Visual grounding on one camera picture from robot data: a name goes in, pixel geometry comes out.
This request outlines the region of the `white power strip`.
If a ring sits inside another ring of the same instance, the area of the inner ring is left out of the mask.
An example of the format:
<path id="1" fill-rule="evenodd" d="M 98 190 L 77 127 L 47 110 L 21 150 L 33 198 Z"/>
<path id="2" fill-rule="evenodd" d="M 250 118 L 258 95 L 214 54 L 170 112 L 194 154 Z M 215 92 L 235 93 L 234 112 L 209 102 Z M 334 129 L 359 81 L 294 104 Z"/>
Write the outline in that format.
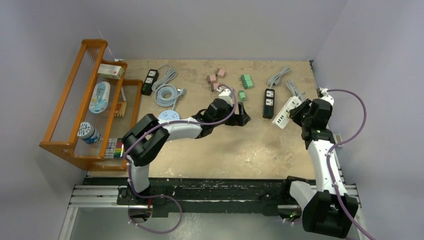
<path id="1" fill-rule="evenodd" d="M 290 122 L 290 110 L 297 108 L 302 101 L 297 96 L 290 97 L 284 104 L 282 109 L 276 114 L 272 120 L 272 124 L 276 125 L 280 129 L 284 129 Z"/>

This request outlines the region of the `green usb charger plug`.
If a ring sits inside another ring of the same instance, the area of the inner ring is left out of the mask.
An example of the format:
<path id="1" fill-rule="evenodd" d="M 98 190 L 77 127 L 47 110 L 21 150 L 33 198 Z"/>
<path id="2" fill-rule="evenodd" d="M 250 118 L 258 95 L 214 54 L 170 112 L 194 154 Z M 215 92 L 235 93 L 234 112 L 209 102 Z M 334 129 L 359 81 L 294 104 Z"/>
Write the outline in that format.
<path id="1" fill-rule="evenodd" d="M 242 74 L 240 76 L 240 79 L 241 79 L 241 81 L 243 83 L 247 83 L 247 82 L 251 82 L 252 81 L 251 76 L 249 74 Z"/>

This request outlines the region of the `pink charger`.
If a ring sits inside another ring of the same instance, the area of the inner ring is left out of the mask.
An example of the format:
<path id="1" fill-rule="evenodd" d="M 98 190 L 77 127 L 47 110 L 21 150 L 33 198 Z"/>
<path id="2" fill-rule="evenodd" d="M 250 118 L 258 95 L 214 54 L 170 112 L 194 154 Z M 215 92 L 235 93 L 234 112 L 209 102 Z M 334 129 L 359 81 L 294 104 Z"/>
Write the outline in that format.
<path id="1" fill-rule="evenodd" d="M 216 83 L 218 81 L 215 74 L 207 75 L 206 80 L 207 80 L 208 84 L 213 84 L 213 83 Z"/>
<path id="2" fill-rule="evenodd" d="M 219 83 L 218 82 L 213 82 L 210 84 L 210 90 L 211 92 L 219 92 L 220 91 L 220 87 L 219 87 Z"/>

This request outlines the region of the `pink usb charger plug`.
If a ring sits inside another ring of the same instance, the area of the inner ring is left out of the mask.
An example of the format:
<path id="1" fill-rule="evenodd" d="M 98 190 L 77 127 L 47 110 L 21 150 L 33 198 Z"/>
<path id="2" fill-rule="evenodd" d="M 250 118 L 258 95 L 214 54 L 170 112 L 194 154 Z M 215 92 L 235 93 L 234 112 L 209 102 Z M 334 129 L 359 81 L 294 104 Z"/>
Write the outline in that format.
<path id="1" fill-rule="evenodd" d="M 223 69 L 223 68 L 218 68 L 218 69 L 215 71 L 215 76 L 216 76 L 217 78 L 224 78 L 224 77 L 226 76 L 226 70 L 225 70 L 225 69 Z"/>

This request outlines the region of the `round blue power socket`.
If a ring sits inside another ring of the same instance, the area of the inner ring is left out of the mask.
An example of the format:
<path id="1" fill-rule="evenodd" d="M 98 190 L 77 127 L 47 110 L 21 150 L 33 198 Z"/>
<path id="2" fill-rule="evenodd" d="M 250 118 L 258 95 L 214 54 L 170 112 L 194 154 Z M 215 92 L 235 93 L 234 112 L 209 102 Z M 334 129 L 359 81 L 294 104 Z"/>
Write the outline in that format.
<path id="1" fill-rule="evenodd" d="M 174 110 L 165 110 L 161 112 L 157 118 L 159 120 L 174 121 L 180 120 L 180 115 Z"/>

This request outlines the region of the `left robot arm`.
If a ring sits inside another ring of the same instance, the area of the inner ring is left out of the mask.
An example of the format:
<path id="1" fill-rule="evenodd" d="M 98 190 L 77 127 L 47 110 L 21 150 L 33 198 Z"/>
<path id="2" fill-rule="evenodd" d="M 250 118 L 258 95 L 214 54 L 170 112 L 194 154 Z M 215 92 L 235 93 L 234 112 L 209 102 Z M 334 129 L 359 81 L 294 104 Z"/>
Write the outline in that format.
<path id="1" fill-rule="evenodd" d="M 186 119 L 163 120 L 151 113 L 145 115 L 121 139 L 125 150 L 123 158 L 129 166 L 130 199 L 138 205 L 148 201 L 150 163 L 166 142 L 201 139 L 220 125 L 243 127 L 250 120 L 242 102 L 234 105 L 220 98 Z"/>

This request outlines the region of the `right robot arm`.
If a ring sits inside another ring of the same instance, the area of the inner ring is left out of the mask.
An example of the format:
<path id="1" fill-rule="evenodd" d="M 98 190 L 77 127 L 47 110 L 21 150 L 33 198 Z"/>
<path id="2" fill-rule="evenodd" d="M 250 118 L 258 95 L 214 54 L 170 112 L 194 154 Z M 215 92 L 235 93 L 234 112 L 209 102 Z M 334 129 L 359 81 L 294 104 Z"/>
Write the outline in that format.
<path id="1" fill-rule="evenodd" d="M 301 138 L 313 163 L 315 189 L 303 180 L 293 180 L 281 189 L 280 196 L 288 204 L 297 201 L 306 232 L 344 239 L 359 205 L 348 195 L 338 170 L 331 167 L 336 162 L 331 149 L 335 139 L 328 129 L 332 111 L 333 104 L 320 98 L 287 102 L 283 113 L 301 127 Z"/>

